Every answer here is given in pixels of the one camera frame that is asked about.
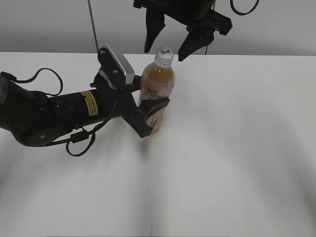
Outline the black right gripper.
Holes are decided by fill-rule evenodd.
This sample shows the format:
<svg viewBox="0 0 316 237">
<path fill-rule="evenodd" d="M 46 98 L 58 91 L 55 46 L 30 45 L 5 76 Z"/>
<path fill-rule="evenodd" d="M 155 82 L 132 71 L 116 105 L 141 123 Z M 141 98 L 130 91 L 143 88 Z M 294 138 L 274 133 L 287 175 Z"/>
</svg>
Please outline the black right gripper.
<svg viewBox="0 0 316 237">
<path fill-rule="evenodd" d="M 212 9 L 213 0 L 135 0 L 135 8 L 146 8 L 146 39 L 144 52 L 151 47 L 165 27 L 165 16 L 190 28 L 178 50 L 178 61 L 184 61 L 197 50 L 210 45 L 214 29 L 226 35 L 233 27 L 230 18 Z"/>
</svg>

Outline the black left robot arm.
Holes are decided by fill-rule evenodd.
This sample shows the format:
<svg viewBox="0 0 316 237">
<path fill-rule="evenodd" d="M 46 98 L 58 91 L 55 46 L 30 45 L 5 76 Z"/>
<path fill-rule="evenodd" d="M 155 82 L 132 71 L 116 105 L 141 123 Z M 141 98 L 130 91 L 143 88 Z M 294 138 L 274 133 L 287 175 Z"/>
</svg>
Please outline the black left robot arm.
<svg viewBox="0 0 316 237">
<path fill-rule="evenodd" d="M 123 118 L 141 137 L 151 134 L 148 117 L 165 108 L 168 97 L 144 100 L 137 106 L 132 92 L 140 89 L 140 77 L 130 85 L 111 89 L 96 75 L 92 90 L 49 97 L 41 91 L 28 91 L 9 73 L 0 74 L 0 126 L 28 147 L 54 146 L 56 139 L 74 129 Z"/>
</svg>

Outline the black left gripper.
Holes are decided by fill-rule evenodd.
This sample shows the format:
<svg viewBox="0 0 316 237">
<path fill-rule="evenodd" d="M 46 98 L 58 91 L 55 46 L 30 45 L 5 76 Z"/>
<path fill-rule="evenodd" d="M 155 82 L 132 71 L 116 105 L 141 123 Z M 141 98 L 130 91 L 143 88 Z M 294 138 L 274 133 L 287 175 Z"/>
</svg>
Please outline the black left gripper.
<svg viewBox="0 0 316 237">
<path fill-rule="evenodd" d="M 167 97 L 156 100 L 143 99 L 137 107 L 132 92 L 141 89 L 140 81 L 141 77 L 135 75 L 131 84 L 114 90 L 109 87 L 107 81 L 99 74 L 95 76 L 93 83 L 90 85 L 96 88 L 94 94 L 102 121 L 95 126 L 95 131 L 101 129 L 111 119 L 121 117 L 141 138 L 151 134 L 151 128 L 145 120 L 167 107 L 170 99 Z"/>
</svg>

